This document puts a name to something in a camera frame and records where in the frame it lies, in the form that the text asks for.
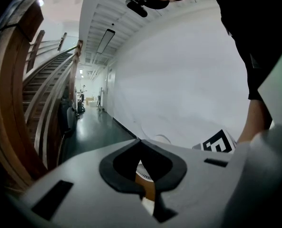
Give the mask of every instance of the hallway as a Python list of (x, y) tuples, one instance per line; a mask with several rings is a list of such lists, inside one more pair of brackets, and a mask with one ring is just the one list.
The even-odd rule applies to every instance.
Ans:
[(96, 107), (85, 108), (86, 112), (79, 116), (76, 130), (64, 140), (59, 163), (83, 152), (133, 139), (108, 113), (99, 112)]

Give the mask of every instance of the person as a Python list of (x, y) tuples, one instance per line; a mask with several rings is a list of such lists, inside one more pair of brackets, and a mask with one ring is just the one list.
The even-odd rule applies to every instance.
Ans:
[[(163, 9), (180, 0), (139, 0), (151, 9)], [(249, 110), (238, 143), (250, 141), (269, 129), (272, 118), (258, 93), (282, 54), (282, 0), (216, 0), (221, 21), (236, 43), (245, 63), (249, 87)]]

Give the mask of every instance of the ceiling light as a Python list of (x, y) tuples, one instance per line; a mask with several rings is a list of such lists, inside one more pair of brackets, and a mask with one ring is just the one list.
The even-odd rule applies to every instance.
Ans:
[(102, 40), (101, 43), (99, 44), (98, 48), (97, 48), (97, 53), (102, 54), (106, 48), (106, 46), (109, 44), (109, 42), (111, 41), (111, 39), (113, 38), (113, 36), (116, 33), (113, 30), (107, 29)]
[(38, 0), (38, 3), (41, 7), (45, 4), (44, 0)]

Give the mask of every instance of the black slot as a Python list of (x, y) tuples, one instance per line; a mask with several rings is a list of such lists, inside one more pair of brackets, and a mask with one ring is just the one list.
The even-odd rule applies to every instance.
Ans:
[(212, 165), (221, 166), (221, 167), (226, 167), (227, 164), (228, 164), (228, 162), (226, 162), (226, 161), (214, 160), (214, 159), (209, 159), (209, 158), (206, 159), (204, 162), (212, 164)]
[(72, 188), (73, 183), (60, 180), (33, 208), (32, 211), (50, 220)]

